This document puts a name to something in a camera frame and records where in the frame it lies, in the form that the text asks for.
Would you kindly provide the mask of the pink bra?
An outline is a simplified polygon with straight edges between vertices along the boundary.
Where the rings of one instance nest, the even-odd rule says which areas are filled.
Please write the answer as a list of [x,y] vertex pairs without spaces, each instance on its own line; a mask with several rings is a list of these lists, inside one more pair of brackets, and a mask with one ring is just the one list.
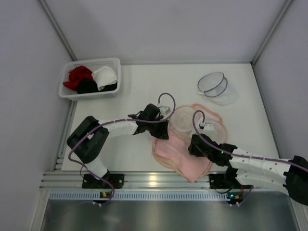
[[206,157],[189,154],[188,144],[173,132],[168,132],[169,139],[150,138],[155,160],[165,168],[172,169],[190,183],[205,176],[212,167]]

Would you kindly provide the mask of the pink floral mesh laundry bag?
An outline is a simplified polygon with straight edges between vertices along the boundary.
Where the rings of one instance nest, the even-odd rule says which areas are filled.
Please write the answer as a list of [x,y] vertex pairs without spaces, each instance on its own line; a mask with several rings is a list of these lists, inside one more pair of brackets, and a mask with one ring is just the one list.
[[193,124],[202,121],[202,113],[198,113],[193,119],[195,111],[202,111],[205,114],[205,122],[211,123],[214,127],[214,132],[205,133],[211,140],[216,143],[226,143],[228,139],[228,132],[223,124],[223,120],[218,113],[215,113],[201,104],[192,104],[178,107],[168,124],[168,132],[173,132],[178,138],[188,144],[191,143],[192,135],[195,134]]

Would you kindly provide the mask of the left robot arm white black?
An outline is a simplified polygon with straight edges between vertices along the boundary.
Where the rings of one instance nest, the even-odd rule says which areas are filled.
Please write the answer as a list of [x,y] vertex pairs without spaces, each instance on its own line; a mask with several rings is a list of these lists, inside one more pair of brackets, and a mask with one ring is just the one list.
[[88,116],[67,139],[71,149],[68,159],[85,167],[96,179],[107,179],[109,170],[99,158],[107,139],[148,131],[154,138],[168,140],[166,116],[170,113],[170,107],[157,107],[150,103],[137,114],[128,115],[128,119],[99,121]]

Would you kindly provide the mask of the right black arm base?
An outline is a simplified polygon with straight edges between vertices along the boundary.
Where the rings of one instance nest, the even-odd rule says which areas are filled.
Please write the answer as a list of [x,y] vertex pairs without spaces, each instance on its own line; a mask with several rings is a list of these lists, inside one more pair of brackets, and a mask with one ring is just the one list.
[[240,189],[241,184],[236,180],[236,174],[216,173],[209,174],[209,183],[211,189]]

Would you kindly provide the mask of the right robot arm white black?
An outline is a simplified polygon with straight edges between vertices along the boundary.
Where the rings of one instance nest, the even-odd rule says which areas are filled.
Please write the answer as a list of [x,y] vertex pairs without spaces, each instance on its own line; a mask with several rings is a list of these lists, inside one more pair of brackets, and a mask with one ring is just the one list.
[[205,134],[194,134],[188,150],[190,155],[206,157],[217,166],[227,167],[225,179],[230,185],[274,189],[302,205],[308,204],[308,162],[301,156],[262,157],[235,145],[217,144]]

